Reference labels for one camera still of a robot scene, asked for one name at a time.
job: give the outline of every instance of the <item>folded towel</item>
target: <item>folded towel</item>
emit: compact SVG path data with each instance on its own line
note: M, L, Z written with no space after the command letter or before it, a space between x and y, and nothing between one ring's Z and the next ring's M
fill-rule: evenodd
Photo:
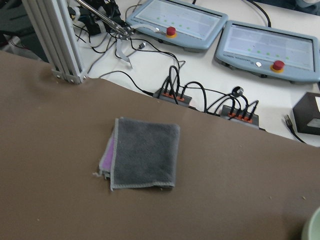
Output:
M176 124L117 118L99 164L102 172L109 170L111 190L174 187L179 137L180 127Z

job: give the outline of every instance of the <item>blue-gray device frame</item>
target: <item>blue-gray device frame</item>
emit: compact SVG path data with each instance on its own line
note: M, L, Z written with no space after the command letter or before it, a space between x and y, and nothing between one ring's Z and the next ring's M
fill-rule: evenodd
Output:
M290 54L293 52L297 52L297 54L303 56L303 58L306 60L305 62L309 61L309 64L306 64L305 62L299 62L300 65L294 65L294 62L291 61L291 59L288 56L280 56L279 54L273 55L269 51L262 52L256 48L257 45L261 45L260 42L253 43L251 42L250 48L247 49L247 51L254 51L254 54L256 57L252 57L249 55L252 55L252 52L249 54L246 54L243 52L243 54L239 53L240 51L235 50L233 51L231 44L236 45L245 48L248 47L248 42L250 42L252 39L250 34L240 34L237 37L234 37L231 40L231 31L233 31L232 28L238 27L242 28L243 30L248 29L249 31L256 31L260 32L262 35L267 34L270 35L270 39L266 40L267 37L261 38L260 41L264 42L263 44L265 46L279 46L282 45L282 49L286 50L286 53ZM308 44L309 51L305 53L305 49L300 50L297 48L287 49L286 43L283 42L284 39L292 40L293 41L300 41L300 43L295 43L295 46L299 47L306 43ZM274 71L271 66L273 66L273 63L275 62L275 58L279 58L278 60L284 62L284 67L281 71ZM218 47L215 51L214 59L230 69L239 69L239 70L245 70L252 74L258 75L262 78L266 78L267 76L272 76L279 79L289 80L291 82L299 82L299 83L317 83L320 81L320 52L319 52L319 42L318 39L314 36L310 35L304 35L289 31L284 31L280 29L274 29L270 27L265 26L259 26L259 25L253 25L245 22L239 22L239 21L228 21L225 25L225 28L222 31ZM295 56L295 59L297 61L302 61L301 57Z
M203 14L203 16L208 16L208 18L211 18L212 20L215 18L216 24L214 27L212 27L209 30L209 32L206 32L207 36L205 36L204 39L201 39L199 37L195 37L194 35L192 36L192 34L188 34L186 32L183 32L182 28L184 26L188 26L186 21L183 21L183 24L177 24L172 21L164 20L161 22L161 25L159 25L156 22L160 21L160 17L162 17L162 16L155 18L156 20L154 22L139 18L139 14L145 8L147 8L150 4L152 4L154 2L162 2L162 4L165 3L166 5L170 4L173 7L178 6L181 8L181 11L184 11L184 12L181 12L182 14L188 14L187 12L191 13L190 12L190 10L191 10L194 12L194 14L200 13L200 14ZM217 35L220 33L223 26L227 22L227 20L228 20L228 15L226 15L225 13L213 11L213 10L203 8L200 6L196 6L194 4L183 2L180 0L148 0L146 3L144 3L142 6L140 6L135 12L133 12L133 14L131 14L127 18L126 22L131 26L136 25L136 24L148 24L150 26L159 28L160 32L153 32L152 30L150 30L146 27L140 27L137 30L143 34L149 35L153 38L160 40L160 42L163 41L166 44L177 45L177 46L183 47L186 51L203 52L211 46L211 44L214 42ZM168 27L175 27L176 28L176 33L177 33L176 37L170 38L170 37L166 36L165 33L166 33Z

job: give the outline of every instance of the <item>brown table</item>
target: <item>brown table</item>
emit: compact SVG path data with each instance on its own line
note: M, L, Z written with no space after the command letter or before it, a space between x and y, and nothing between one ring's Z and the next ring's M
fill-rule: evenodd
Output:
M0 239L298 240L320 206L319 148L0 60ZM119 117L180 125L175 188L111 192L92 175Z

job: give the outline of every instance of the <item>white label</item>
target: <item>white label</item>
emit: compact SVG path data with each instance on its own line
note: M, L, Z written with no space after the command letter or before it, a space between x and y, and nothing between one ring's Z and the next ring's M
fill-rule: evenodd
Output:
M320 112L320 96L316 96L316 97L315 97L315 102L316 102L316 104L318 105L318 110L319 110L319 112Z
M320 128L320 119L314 118L308 124L308 127Z

